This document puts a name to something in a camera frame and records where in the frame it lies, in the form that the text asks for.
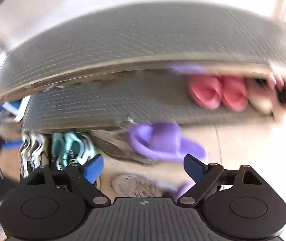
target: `shoe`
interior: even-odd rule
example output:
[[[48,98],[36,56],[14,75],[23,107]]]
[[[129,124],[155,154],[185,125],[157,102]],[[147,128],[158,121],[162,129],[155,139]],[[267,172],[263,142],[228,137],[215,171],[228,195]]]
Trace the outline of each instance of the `shoe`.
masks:
[[[49,165],[48,161],[48,139],[42,134],[31,134],[31,138],[35,137],[38,148],[31,154],[31,165],[33,169],[37,169],[40,165]]]
[[[277,95],[276,91],[271,89],[267,80],[247,78],[246,86],[251,105],[265,115],[271,114],[274,105],[272,99]]]
[[[63,169],[64,169],[63,156],[58,157],[58,158],[56,159],[56,168],[57,168],[57,170],[63,170]]]
[[[201,107],[216,109],[221,104],[222,82],[217,76],[191,75],[188,79],[188,92]]]
[[[29,136],[30,136],[30,145],[31,146],[30,146],[30,149],[29,149],[28,156],[30,157],[29,158],[29,161],[30,161],[33,153],[40,148],[41,144],[40,144],[40,139],[39,139],[38,135],[36,135],[35,133],[31,132],[29,134]]]
[[[29,160],[30,160],[30,148],[31,148],[31,140],[30,137],[28,135],[27,131],[23,131],[22,132],[22,141],[23,144],[21,145],[20,149],[19,149],[19,153],[20,153],[20,174],[22,178],[26,178],[29,176],[29,173],[31,172],[30,164],[29,164]]]
[[[77,160],[82,157],[85,146],[83,141],[74,133],[65,133],[65,152],[62,157],[62,163],[64,168],[69,163],[77,163]]]
[[[244,111],[248,106],[248,90],[244,78],[222,77],[222,103],[232,111]]]
[[[137,124],[129,130],[128,142],[139,154],[154,160],[183,163],[187,154],[208,163],[206,150],[197,142],[181,136],[176,123]]]
[[[81,157],[77,158],[77,162],[84,165],[87,161],[91,160],[96,155],[96,148],[93,145],[91,138],[87,134],[79,134],[80,139],[84,144],[84,153]]]
[[[64,152],[65,152],[65,140],[63,134],[54,133],[52,135],[52,149],[51,149],[52,158],[56,159],[58,157],[62,157]]]
[[[140,175],[123,174],[112,179],[112,188],[119,197],[157,198],[171,196],[171,187],[159,184]]]
[[[138,154],[129,146],[127,130],[95,130],[91,132],[91,138],[99,149],[113,159],[150,166],[159,163],[159,161]]]

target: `white sneaker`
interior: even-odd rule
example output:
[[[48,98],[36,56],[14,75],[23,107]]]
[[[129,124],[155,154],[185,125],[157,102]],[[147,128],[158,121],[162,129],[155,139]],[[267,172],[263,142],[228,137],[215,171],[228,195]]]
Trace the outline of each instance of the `white sneaker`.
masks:
[[[27,131],[22,132],[22,140],[23,140],[23,144],[21,145],[19,149],[20,160],[21,160],[20,174],[23,178],[26,178],[29,175],[28,161],[30,159],[29,150],[31,148],[31,140],[30,140],[30,136],[28,135]]]
[[[32,147],[30,148],[30,164],[33,169],[40,165],[49,165],[48,161],[48,140],[43,134],[31,133]]]

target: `pink slipper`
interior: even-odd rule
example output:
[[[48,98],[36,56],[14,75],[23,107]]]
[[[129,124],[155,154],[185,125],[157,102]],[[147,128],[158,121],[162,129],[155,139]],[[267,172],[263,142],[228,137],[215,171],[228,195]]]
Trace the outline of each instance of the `pink slipper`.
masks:
[[[233,111],[243,111],[248,105],[248,91],[242,77],[222,77],[222,103]]]
[[[222,83],[216,76],[191,75],[188,81],[191,98],[203,108],[216,109],[222,98]]]

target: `blue object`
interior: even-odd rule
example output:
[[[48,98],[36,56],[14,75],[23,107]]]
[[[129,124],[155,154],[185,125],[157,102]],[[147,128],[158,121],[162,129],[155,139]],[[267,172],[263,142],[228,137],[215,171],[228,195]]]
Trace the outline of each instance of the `blue object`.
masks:
[[[208,166],[191,155],[184,157],[184,170],[195,183],[200,181],[208,170]]]
[[[21,104],[21,100],[11,101],[11,102],[9,102],[9,104],[10,104],[14,109],[18,110],[19,107],[20,107],[20,104]],[[3,108],[2,106],[0,106],[0,112],[3,111],[3,110],[4,110],[4,108]]]
[[[89,165],[84,170],[84,177],[92,184],[96,181],[104,168],[103,156],[97,154],[89,161]]]
[[[9,148],[18,148],[23,144],[22,140],[14,140],[14,141],[6,141],[2,147],[4,149],[9,149]]]

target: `metal screw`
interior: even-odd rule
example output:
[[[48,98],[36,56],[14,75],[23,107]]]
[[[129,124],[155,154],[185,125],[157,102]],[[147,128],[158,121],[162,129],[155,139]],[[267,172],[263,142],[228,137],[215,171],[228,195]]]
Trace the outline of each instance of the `metal screw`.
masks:
[[[180,202],[184,205],[192,205],[195,203],[195,199],[192,197],[182,197],[180,198]]]
[[[94,197],[93,198],[93,203],[97,204],[97,205],[104,205],[108,202],[108,199],[106,197]]]

